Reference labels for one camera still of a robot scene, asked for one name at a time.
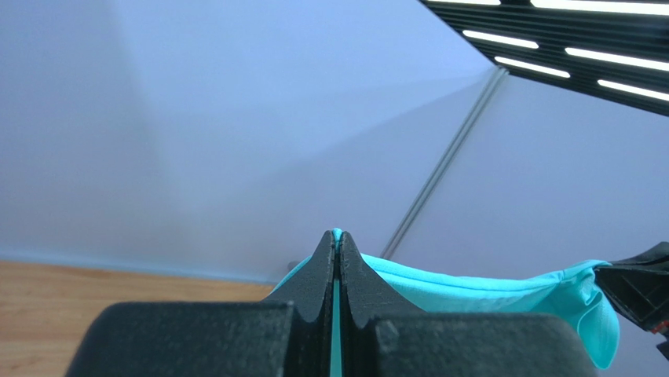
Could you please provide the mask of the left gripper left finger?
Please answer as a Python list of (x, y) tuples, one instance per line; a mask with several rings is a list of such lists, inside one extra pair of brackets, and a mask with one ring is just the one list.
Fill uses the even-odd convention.
[(85, 333), (69, 376), (327, 376), (336, 233), (258, 302), (120, 302)]

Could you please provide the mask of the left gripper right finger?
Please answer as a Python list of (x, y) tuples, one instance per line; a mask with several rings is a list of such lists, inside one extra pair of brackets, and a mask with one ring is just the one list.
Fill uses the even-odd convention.
[(595, 376), (579, 336), (542, 313), (427, 313), (338, 240), (344, 376)]

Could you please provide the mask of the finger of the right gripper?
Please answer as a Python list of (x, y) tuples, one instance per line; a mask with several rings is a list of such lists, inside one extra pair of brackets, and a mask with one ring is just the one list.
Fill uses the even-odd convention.
[(668, 357), (668, 243), (594, 269), (595, 281), (613, 309), (643, 331), (659, 334)]

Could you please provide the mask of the mint green t shirt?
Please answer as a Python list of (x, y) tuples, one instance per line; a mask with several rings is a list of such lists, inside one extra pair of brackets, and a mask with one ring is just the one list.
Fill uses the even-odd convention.
[[(333, 290), (332, 331), (340, 332), (338, 240)], [(410, 268), (360, 253), (363, 260), (392, 288), (427, 313), (542, 313), (565, 321), (579, 336), (596, 368), (608, 368), (620, 341), (620, 325), (612, 305), (596, 284), (598, 261), (524, 280), (449, 276)], [(310, 258), (290, 271), (272, 290), (297, 272)]]

